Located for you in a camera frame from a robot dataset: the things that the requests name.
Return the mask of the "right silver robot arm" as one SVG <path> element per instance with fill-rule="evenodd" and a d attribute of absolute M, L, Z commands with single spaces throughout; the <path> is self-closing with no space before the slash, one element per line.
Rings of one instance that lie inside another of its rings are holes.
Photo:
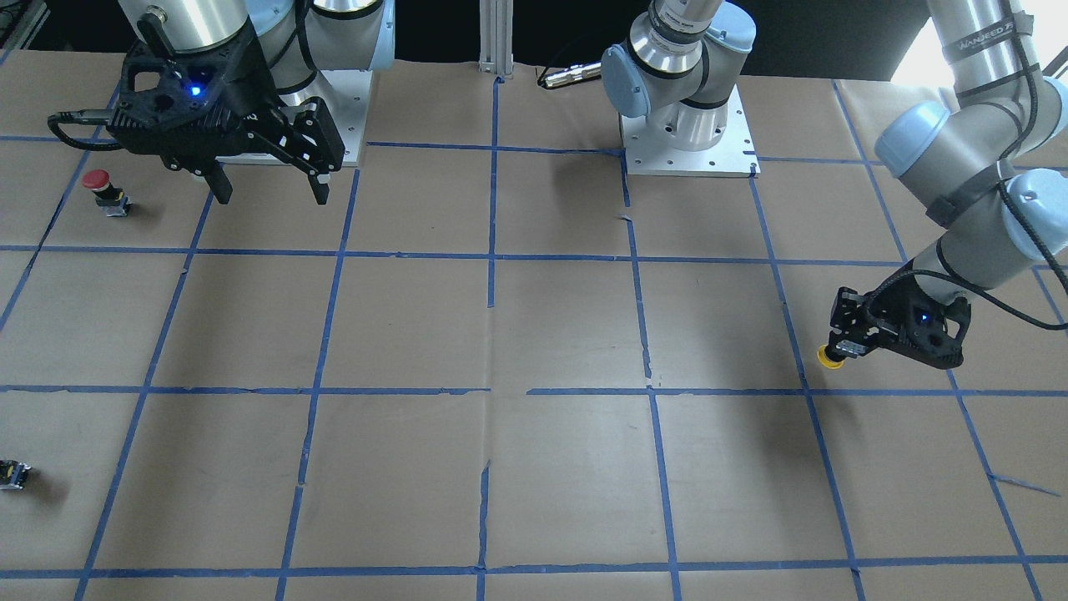
<path fill-rule="evenodd" d="M 343 167 L 346 102 L 328 72 L 384 72 L 395 57 L 392 1 L 123 1 L 137 42 L 123 59 L 104 128 L 117 149 L 156 156 L 233 193 L 220 159 L 266 154 L 304 172 L 318 205 Z M 720 140 L 726 102 L 756 28 L 725 1 L 651 1 L 600 77 L 614 109 L 684 151 Z"/>

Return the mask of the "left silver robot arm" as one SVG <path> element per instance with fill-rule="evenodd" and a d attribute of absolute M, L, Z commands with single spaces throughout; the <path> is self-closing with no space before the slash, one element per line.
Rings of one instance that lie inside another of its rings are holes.
<path fill-rule="evenodd" d="M 841 288 L 821 364 L 881 349 L 937 369 L 964 361 L 971 301 L 1045 260 L 1061 280 L 1065 176 L 1015 171 L 1015 157 L 1065 130 L 1065 84 L 1042 73 L 1034 18 L 1019 1 L 930 1 L 959 109 L 923 102 L 896 118 L 876 153 L 945 230 L 876 289 Z"/>

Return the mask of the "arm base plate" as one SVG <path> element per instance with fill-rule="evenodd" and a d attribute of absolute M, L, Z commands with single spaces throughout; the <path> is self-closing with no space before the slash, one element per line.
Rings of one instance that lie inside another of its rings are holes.
<path fill-rule="evenodd" d="M 640 118 L 622 115 L 619 129 L 630 175 L 752 178 L 761 172 L 737 86 L 717 108 L 677 102 Z"/>
<path fill-rule="evenodd" d="M 211 155 L 239 161 L 262 156 L 325 181 L 359 153 L 345 137 L 345 124 L 359 100 L 345 102 L 317 73 L 297 94 L 299 102 L 285 102 L 266 69 L 229 81 L 224 107 L 213 125 Z"/>

